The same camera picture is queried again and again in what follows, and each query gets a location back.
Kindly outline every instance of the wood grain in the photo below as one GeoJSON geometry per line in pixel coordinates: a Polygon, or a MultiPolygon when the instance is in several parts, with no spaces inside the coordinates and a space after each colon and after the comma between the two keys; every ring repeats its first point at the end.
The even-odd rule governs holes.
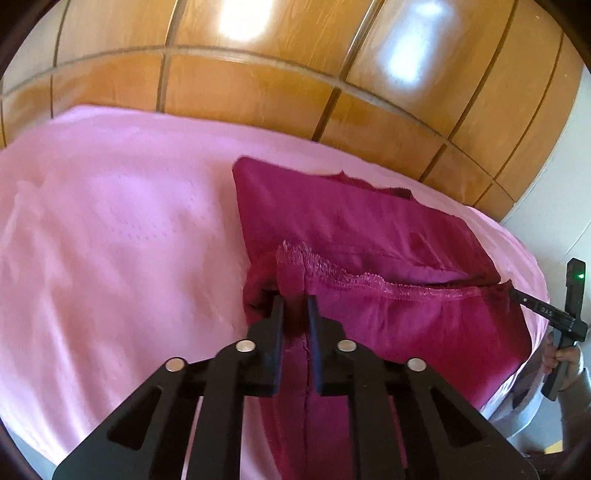
{"type": "Polygon", "coordinates": [[[58,63],[119,48],[163,46],[175,0],[72,0],[58,63]]]}
{"type": "Polygon", "coordinates": [[[515,202],[507,192],[493,182],[491,187],[475,204],[475,207],[493,220],[500,222],[514,204],[515,202]]]}
{"type": "Polygon", "coordinates": [[[161,56],[114,54],[62,67],[53,79],[53,111],[92,104],[153,111],[161,56]]]}
{"type": "Polygon", "coordinates": [[[546,97],[497,181],[518,200],[550,156],[572,110],[583,61],[565,36],[546,97]]]}
{"type": "Polygon", "coordinates": [[[332,87],[267,65],[174,56],[166,113],[311,138],[332,87]]]}
{"type": "Polygon", "coordinates": [[[337,74],[372,0],[189,0],[176,43],[235,48],[337,74]]]}
{"type": "Polygon", "coordinates": [[[347,93],[320,141],[412,179],[421,176],[442,145],[428,129],[347,93]]]}
{"type": "Polygon", "coordinates": [[[50,76],[39,77],[4,97],[2,111],[6,143],[51,118],[50,76]]]}
{"type": "Polygon", "coordinates": [[[505,44],[453,142],[495,175],[534,116],[562,30],[534,0],[519,0],[505,44]]]}
{"type": "Polygon", "coordinates": [[[53,67],[57,34],[65,7],[66,0],[60,0],[31,30],[4,73],[4,92],[53,67]]]}
{"type": "Polygon", "coordinates": [[[464,205],[474,205],[491,179],[461,151],[446,148],[424,181],[464,205]]]}
{"type": "Polygon", "coordinates": [[[513,0],[387,0],[347,80],[449,135],[512,6],[513,0]]]}

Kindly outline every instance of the silver bolt head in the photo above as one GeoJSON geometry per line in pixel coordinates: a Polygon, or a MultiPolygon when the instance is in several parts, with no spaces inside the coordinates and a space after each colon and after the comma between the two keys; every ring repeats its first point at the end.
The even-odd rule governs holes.
{"type": "Polygon", "coordinates": [[[171,358],[166,362],[166,370],[169,372],[178,372],[185,366],[185,361],[182,358],[171,358]]]}
{"type": "Polygon", "coordinates": [[[354,352],[357,350],[357,343],[355,343],[353,340],[341,340],[336,344],[336,347],[341,352],[354,352]]]}
{"type": "Polygon", "coordinates": [[[422,358],[411,358],[407,362],[407,367],[413,372],[422,372],[427,368],[427,364],[422,358]]]}
{"type": "Polygon", "coordinates": [[[256,344],[252,340],[240,340],[236,343],[236,350],[242,353],[252,352],[255,348],[256,344]]]}

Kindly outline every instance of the bed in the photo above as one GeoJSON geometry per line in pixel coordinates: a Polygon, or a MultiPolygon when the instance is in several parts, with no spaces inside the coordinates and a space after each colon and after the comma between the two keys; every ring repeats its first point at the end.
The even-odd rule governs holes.
{"type": "MultiPolygon", "coordinates": [[[[249,263],[232,179],[242,155],[410,189],[467,223],[501,281],[548,301],[534,257],[508,231],[393,171],[263,129],[76,107],[0,153],[0,417],[52,464],[167,358],[210,358],[243,337],[249,263]]],[[[524,317],[534,352],[547,322],[524,317]]],[[[243,478],[278,478],[253,401],[243,438],[243,478]]]]}

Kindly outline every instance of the magenta garment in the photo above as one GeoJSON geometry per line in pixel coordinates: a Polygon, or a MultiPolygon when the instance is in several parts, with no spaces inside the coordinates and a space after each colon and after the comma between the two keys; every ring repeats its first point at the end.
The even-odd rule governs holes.
{"type": "Polygon", "coordinates": [[[344,398],[312,389],[304,294],[347,336],[396,362],[424,358],[476,408],[527,360],[521,308],[466,223],[406,190],[309,176],[251,158],[233,169],[246,250],[249,322],[287,299],[280,393],[261,402],[287,479],[351,476],[344,398]]]}

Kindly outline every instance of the person's hand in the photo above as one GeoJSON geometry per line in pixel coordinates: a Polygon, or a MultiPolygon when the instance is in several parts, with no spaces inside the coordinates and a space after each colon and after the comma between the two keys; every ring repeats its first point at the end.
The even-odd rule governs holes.
{"type": "Polygon", "coordinates": [[[557,350],[552,345],[552,334],[549,334],[546,337],[544,353],[542,354],[542,370],[544,373],[549,374],[560,362],[569,363],[566,376],[559,389],[563,391],[575,383],[583,372],[583,355],[578,345],[557,350]]]}

